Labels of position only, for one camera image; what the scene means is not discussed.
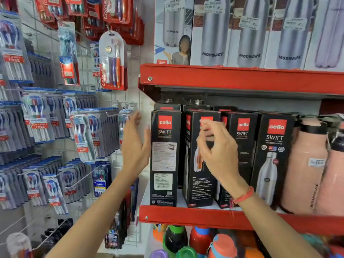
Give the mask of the person's left hand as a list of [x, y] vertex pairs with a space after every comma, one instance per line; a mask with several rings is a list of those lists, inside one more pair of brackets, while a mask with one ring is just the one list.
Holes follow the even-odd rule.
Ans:
[[143, 143], [139, 134], [140, 112], [136, 111], [129, 117], [123, 132], [122, 156], [123, 168], [127, 180], [132, 183], [148, 165], [149, 159], [143, 156]]

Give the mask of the person's left forearm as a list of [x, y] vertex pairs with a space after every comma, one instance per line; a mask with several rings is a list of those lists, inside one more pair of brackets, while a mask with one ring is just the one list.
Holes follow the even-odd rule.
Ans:
[[123, 167], [115, 180], [45, 258], [94, 258], [131, 185], [143, 169]]

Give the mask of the person's right forearm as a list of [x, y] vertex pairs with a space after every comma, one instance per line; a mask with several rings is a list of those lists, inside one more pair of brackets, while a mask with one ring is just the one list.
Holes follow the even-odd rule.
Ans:
[[269, 252], [271, 258], [322, 256], [252, 189], [234, 199]]

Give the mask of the row of black bottle boxes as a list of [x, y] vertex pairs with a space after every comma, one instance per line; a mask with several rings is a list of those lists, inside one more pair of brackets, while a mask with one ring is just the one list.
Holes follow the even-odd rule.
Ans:
[[286, 174], [295, 119], [272, 112], [239, 111], [233, 106], [156, 103], [151, 113], [150, 204], [186, 207], [217, 203], [230, 208], [232, 197], [210, 173], [197, 145], [200, 120], [222, 121], [238, 148], [241, 177], [269, 206], [278, 202]]

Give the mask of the row of blue toothbrush packs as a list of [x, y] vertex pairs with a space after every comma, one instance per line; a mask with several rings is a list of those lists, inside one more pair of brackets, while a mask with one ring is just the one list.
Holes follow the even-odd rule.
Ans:
[[0, 65], [9, 82], [33, 84], [18, 13], [0, 9]]
[[95, 163], [120, 149], [119, 109], [85, 108], [71, 112], [74, 140], [80, 160]]
[[57, 139], [74, 139], [71, 113], [75, 109], [95, 108], [98, 105], [93, 91], [22, 87], [22, 106], [25, 123], [36, 143]]
[[61, 156], [42, 159], [39, 154], [0, 165], [0, 207], [11, 210], [31, 202], [33, 207], [49, 205], [57, 215], [67, 215], [68, 204], [91, 192], [86, 178], [90, 173], [90, 166], [80, 159], [64, 164]]

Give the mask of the white and red toothbrush pack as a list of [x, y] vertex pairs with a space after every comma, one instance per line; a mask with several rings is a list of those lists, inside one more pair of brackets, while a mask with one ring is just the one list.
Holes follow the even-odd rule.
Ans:
[[99, 41], [101, 88], [126, 91], [128, 88], [128, 49], [115, 31], [103, 33]]

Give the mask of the row of dark toothbrush packs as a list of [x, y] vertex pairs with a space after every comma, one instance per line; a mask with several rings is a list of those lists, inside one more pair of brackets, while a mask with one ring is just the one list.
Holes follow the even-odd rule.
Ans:
[[125, 239], [128, 237], [131, 222], [135, 221], [135, 212], [137, 208], [139, 178], [131, 185], [130, 191], [121, 202], [108, 233], [105, 236], [105, 248], [122, 249]]

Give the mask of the orange and green bottle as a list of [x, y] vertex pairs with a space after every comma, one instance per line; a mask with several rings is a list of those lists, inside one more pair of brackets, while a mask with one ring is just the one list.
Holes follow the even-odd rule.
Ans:
[[168, 227], [168, 225], [166, 225], [166, 224], [154, 224], [153, 230], [152, 230], [153, 237], [157, 241], [162, 243], [164, 240], [164, 235], [165, 235], [167, 227]]

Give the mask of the black bottle with green cap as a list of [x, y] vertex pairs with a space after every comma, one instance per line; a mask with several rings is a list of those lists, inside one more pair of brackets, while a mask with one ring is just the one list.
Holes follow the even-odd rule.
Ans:
[[168, 225], [163, 239], [163, 249], [169, 258], [176, 258], [177, 252], [186, 246], [188, 238], [185, 226]]

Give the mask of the orange bottle with blue lid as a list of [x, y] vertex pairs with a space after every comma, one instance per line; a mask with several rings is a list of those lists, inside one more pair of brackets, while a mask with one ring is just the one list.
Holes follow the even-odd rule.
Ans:
[[217, 234], [210, 243], [207, 258], [236, 258], [237, 254], [233, 239], [226, 234]]

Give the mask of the pink flask with black collar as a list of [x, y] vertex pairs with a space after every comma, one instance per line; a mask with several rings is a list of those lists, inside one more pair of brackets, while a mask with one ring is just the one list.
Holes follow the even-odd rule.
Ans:
[[344, 121], [331, 143], [325, 174], [317, 196], [316, 213], [344, 217]]
[[324, 173], [327, 125], [317, 118], [302, 120], [291, 146], [280, 207], [286, 213], [313, 214]]

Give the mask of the green bottle cap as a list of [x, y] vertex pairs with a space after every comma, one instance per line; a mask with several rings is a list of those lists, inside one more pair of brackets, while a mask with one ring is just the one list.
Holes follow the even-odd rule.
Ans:
[[176, 253], [175, 258], [198, 258], [198, 254], [192, 247], [184, 246]]

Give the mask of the purple bottle cap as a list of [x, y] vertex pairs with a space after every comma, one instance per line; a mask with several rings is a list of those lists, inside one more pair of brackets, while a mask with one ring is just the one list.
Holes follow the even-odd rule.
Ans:
[[169, 254], [165, 250], [159, 249], [153, 251], [149, 258], [169, 258]]

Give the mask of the hanging red toothbrush packs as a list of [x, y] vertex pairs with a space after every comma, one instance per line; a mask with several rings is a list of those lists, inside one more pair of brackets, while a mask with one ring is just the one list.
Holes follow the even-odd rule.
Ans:
[[59, 21], [73, 22], [76, 41], [84, 33], [98, 41], [106, 30], [118, 32], [128, 45], [144, 44], [141, 0], [34, 0], [40, 21], [55, 30]]

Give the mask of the teal patterned bottle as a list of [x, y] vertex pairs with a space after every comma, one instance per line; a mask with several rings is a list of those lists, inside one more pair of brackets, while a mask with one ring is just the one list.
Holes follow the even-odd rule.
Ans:
[[323, 257], [329, 258], [329, 242], [332, 239], [329, 236], [316, 234], [301, 234], [301, 236]]

